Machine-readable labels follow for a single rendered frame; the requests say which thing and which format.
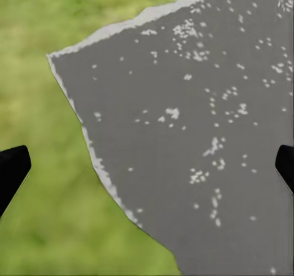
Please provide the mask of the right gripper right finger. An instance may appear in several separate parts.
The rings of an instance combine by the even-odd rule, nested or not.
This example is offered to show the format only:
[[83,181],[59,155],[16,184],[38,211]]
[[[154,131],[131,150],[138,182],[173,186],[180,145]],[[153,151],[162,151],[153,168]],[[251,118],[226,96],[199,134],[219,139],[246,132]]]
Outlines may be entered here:
[[279,148],[275,167],[294,193],[294,147],[283,144]]

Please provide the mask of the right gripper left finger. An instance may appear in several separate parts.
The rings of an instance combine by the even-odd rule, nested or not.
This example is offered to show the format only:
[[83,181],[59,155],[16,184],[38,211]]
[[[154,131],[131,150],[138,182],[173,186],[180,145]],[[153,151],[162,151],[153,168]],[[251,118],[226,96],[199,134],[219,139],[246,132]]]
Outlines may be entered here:
[[26,145],[0,152],[0,217],[31,168]]

